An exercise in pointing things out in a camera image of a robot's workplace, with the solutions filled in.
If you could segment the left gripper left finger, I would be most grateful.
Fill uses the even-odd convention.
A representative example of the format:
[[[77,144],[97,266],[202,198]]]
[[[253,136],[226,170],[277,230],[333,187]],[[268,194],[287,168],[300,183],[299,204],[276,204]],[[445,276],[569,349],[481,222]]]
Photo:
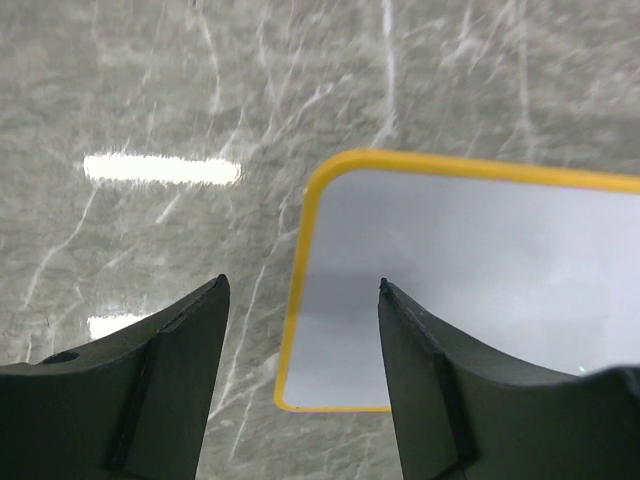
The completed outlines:
[[[192,479],[230,306],[225,276],[101,339],[1,369],[5,479]]]

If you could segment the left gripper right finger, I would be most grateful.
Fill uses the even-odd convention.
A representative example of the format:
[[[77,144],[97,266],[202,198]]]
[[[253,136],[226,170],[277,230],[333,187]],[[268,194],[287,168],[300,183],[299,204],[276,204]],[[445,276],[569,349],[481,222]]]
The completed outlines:
[[[573,376],[505,354],[390,282],[379,331],[407,479],[635,479],[639,370]]]

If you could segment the yellow framed whiteboard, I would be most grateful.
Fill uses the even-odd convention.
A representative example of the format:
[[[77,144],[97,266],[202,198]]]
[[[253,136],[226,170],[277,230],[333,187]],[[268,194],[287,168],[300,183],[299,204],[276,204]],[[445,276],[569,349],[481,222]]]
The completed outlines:
[[[382,280],[484,343],[585,375],[639,360],[635,176],[358,149],[305,188],[274,400],[385,412]]]

